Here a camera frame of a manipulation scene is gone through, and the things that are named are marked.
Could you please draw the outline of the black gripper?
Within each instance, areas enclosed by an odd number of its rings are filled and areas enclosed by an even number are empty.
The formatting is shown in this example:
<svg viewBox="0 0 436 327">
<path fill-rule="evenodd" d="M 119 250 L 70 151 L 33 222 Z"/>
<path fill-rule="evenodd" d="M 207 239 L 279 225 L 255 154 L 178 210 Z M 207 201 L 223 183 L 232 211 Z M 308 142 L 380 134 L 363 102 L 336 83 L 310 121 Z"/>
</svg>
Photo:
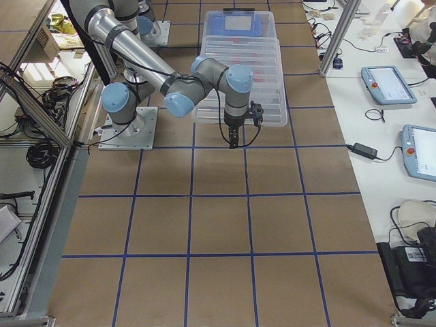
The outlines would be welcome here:
<svg viewBox="0 0 436 327">
<path fill-rule="evenodd" d="M 229 149 L 237 149 L 239 143 L 239 129 L 245 123 L 246 110 L 224 110 L 224 123 L 228 126 Z"/>
</svg>

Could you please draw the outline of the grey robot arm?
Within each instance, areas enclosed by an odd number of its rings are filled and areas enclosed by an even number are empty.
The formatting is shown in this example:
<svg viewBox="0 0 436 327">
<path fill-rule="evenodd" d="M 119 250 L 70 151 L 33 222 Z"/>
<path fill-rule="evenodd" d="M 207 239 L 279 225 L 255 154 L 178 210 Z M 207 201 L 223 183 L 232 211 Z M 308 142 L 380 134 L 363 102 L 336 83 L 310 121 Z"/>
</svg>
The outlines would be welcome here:
<svg viewBox="0 0 436 327">
<path fill-rule="evenodd" d="M 152 1 L 114 0 L 113 11 L 118 21 L 144 40 L 155 39 L 161 33 Z"/>
<path fill-rule="evenodd" d="M 224 65 L 210 57 L 197 57 L 189 76 L 182 76 L 143 43 L 137 19 L 146 1 L 70 1 L 72 18 L 81 34 L 118 55 L 135 73 L 164 96 L 166 109 L 177 117 L 190 113 L 210 91 L 223 93 L 218 103 L 219 122 L 228 126 L 222 138 L 230 149 L 240 147 L 239 129 L 247 119 L 260 129 L 263 110 L 251 101 L 253 72 L 246 65 Z"/>
</svg>

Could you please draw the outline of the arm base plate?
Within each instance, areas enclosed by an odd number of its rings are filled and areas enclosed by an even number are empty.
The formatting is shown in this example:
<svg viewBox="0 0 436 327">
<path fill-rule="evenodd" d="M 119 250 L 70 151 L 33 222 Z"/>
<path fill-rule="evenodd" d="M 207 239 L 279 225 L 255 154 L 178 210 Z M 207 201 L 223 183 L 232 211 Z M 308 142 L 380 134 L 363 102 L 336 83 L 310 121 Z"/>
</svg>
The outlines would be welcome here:
<svg viewBox="0 0 436 327">
<path fill-rule="evenodd" d="M 98 148 L 103 151 L 152 150 L 157 117 L 158 107 L 138 106 L 133 122 L 118 135 L 124 127 L 113 125 L 107 114 L 105 124 L 110 127 L 102 131 L 102 142 L 98 144 Z"/>
<path fill-rule="evenodd" d="M 156 20 L 153 23 L 152 31 L 147 35 L 142 35 L 142 41 L 150 47 L 167 47 L 170 34 L 170 21 Z"/>
</svg>

